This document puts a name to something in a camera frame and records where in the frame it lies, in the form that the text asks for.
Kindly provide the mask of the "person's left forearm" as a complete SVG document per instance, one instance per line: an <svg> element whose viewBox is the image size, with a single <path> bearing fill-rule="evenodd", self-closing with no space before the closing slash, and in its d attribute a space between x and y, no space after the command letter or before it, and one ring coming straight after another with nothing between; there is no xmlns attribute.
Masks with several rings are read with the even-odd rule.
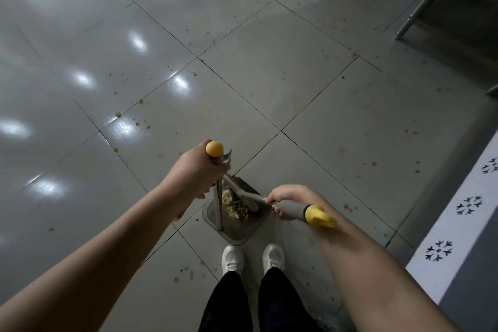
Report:
<svg viewBox="0 0 498 332"><path fill-rule="evenodd" d="M0 306L0 332L98 332L192 197L155 189Z"/></svg>

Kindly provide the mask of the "white cloth with black print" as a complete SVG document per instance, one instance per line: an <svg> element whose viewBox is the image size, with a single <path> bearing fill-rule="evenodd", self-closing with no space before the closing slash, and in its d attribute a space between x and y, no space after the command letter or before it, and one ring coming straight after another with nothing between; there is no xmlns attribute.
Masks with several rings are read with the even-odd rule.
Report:
<svg viewBox="0 0 498 332"><path fill-rule="evenodd" d="M406 266L434 303L440 303L497 207L498 132Z"/></svg>

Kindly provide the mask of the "tan debris pile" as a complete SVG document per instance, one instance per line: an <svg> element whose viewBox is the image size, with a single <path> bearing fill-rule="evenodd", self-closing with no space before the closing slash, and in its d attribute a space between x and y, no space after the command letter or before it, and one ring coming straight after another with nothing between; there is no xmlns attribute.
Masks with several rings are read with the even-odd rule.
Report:
<svg viewBox="0 0 498 332"><path fill-rule="evenodd" d="M223 190L222 207L232 219L238 221L245 221L248 219L248 207L244 205L239 196L230 188L225 188Z"/></svg>

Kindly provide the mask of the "white right shoe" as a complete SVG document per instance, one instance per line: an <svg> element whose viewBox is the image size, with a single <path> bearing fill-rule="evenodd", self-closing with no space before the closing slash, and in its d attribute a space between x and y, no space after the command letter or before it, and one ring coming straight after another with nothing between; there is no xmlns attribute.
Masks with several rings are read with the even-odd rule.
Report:
<svg viewBox="0 0 498 332"><path fill-rule="evenodd" d="M262 254L262 264L264 274L272 268L281 271L285 269L285 254L283 248L275 243L268 244Z"/></svg>

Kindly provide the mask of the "white left shoe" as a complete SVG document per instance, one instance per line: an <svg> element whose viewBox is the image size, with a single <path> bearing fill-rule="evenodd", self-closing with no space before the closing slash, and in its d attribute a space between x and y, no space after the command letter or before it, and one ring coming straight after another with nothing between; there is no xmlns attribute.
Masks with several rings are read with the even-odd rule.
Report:
<svg viewBox="0 0 498 332"><path fill-rule="evenodd" d="M234 272L242 276L245 266L245 253L244 250L238 246L227 245L222 253L221 267L223 275Z"/></svg>

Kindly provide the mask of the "person's left hand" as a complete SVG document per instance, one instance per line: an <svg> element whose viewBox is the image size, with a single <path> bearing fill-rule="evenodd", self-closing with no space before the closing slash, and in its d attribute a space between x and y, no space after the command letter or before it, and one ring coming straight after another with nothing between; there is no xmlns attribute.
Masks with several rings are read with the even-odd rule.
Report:
<svg viewBox="0 0 498 332"><path fill-rule="evenodd" d="M229 164L224 147L218 141L205 140L184 153L172 166L161 183L161 188L184 201L198 198L198 171L203 165Z"/></svg>

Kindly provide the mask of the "grey dustpan with yellow knob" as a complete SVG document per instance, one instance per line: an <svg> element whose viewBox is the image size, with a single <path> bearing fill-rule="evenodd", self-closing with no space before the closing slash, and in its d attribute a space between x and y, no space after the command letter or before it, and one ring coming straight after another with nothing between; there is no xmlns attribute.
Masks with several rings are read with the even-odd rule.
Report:
<svg viewBox="0 0 498 332"><path fill-rule="evenodd" d="M244 180L233 177L239 185L246 191L257 193ZM263 209L256 214L250 213L245 221L232 219L222 207L222 190L225 185L222 183L223 177L216 181L211 187L210 195L205 205L202 207L202 217L209 226L215 229L230 244L239 246L253 235L259 226L265 221L271 210Z"/></svg>

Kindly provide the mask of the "black trousers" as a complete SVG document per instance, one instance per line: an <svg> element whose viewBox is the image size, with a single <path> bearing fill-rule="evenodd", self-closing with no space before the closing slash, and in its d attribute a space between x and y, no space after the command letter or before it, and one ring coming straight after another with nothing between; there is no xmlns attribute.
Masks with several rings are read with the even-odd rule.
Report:
<svg viewBox="0 0 498 332"><path fill-rule="evenodd" d="M279 268L269 269L260 283L258 320L260 332L323 332ZM250 304L240 274L229 271L215 286L198 332L253 332Z"/></svg>

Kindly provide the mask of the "white shoe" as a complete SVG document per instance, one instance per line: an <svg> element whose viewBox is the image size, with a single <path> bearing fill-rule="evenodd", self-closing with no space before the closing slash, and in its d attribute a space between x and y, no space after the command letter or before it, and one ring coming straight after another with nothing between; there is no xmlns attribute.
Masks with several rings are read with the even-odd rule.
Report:
<svg viewBox="0 0 498 332"><path fill-rule="evenodd" d="M275 243L268 244L262 254L262 264L264 274L272 268L281 271L285 269L285 254L283 248Z"/></svg>
<svg viewBox="0 0 498 332"><path fill-rule="evenodd" d="M242 276L245 266L245 253L244 250L238 246L227 245L222 253L221 267L223 275L234 272Z"/></svg>

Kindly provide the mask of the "grey broom with yellow grip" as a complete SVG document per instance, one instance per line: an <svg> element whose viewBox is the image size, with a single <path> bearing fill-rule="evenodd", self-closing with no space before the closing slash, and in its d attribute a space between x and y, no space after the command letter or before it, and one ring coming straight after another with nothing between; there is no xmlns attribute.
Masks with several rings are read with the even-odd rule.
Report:
<svg viewBox="0 0 498 332"><path fill-rule="evenodd" d="M225 188L230 188L231 190L233 190L243 201L244 205L248 207L248 215L250 213L256 214L263 209L271 210L271 205L268 205L264 201L263 196L244 190L235 180L235 178L231 177L230 175L224 175L222 183L225 185L223 190ZM284 204L281 205L280 208L283 210L287 210L287 212L290 215L293 215L294 218L299 218L301 216L301 211L304 210L304 218L306 224L310 226L323 228L335 228L337 226L336 219L333 216L328 215L325 212L325 209L320 205L304 205L302 203L287 201L284 202Z"/></svg>

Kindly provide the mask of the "person's right forearm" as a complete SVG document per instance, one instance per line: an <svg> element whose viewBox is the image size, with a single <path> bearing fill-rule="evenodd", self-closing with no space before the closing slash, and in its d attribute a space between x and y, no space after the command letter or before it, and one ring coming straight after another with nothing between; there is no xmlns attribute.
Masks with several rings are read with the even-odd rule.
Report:
<svg viewBox="0 0 498 332"><path fill-rule="evenodd" d="M338 223L312 231L358 332L460 332L382 246L326 200L309 203Z"/></svg>

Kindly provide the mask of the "person's right hand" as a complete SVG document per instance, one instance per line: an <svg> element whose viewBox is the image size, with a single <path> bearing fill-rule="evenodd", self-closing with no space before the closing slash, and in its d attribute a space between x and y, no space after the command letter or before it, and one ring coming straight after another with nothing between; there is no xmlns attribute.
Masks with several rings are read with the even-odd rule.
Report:
<svg viewBox="0 0 498 332"><path fill-rule="evenodd" d="M278 200L279 207L287 201L302 203L304 205L323 205L324 203L322 197L318 193L302 184L280 185L274 188L267 197L274 197L276 200ZM283 212L291 216L293 220L299 220L306 223L304 218L304 210L301 211L301 216L299 218L294 218L294 216L290 215L287 210L283 210Z"/></svg>

